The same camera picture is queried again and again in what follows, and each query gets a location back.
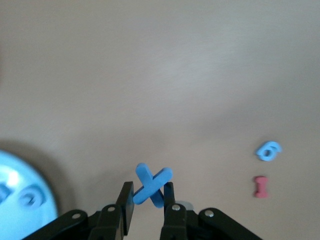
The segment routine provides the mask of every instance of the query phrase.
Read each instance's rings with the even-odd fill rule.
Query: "table surface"
[[[0,0],[0,149],[36,166],[61,213],[173,170],[177,200],[264,240],[320,236],[320,1]],[[255,150],[277,141],[271,162]],[[254,176],[269,198],[253,197]],[[129,236],[159,239],[136,205]]]

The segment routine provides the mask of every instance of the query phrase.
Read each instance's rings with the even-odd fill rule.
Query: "beige tabletop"
[[[320,1],[0,0],[0,149],[60,212],[93,214],[173,170],[177,200],[264,240],[320,236]],[[255,156],[265,141],[283,151]],[[269,197],[253,197],[254,176]],[[128,240],[160,237],[136,205]]]

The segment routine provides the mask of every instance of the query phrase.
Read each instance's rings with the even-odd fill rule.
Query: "blue x-shaped toy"
[[[172,178],[173,172],[171,168],[165,167],[153,176],[147,164],[139,163],[135,172],[142,183],[142,187],[134,194],[133,202],[142,204],[145,200],[151,198],[157,208],[162,208],[164,206],[164,195],[160,188]]]

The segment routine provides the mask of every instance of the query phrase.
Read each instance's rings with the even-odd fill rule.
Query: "blue plate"
[[[57,217],[54,195],[43,177],[0,150],[0,239],[21,240]]]

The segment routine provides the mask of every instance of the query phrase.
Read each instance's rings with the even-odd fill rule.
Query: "blue plastic object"
[[[256,154],[262,161],[270,162],[276,158],[277,153],[282,152],[282,147],[275,141],[265,142],[257,151]]]
[[[0,239],[21,240],[57,217],[56,201],[43,177],[0,150]]]
[[[142,183],[142,187],[134,194],[133,202],[139,205],[151,198],[157,208],[162,208],[164,206],[164,195],[160,188],[172,178],[173,171],[171,168],[165,167],[153,176],[147,164],[139,163],[135,172]]]

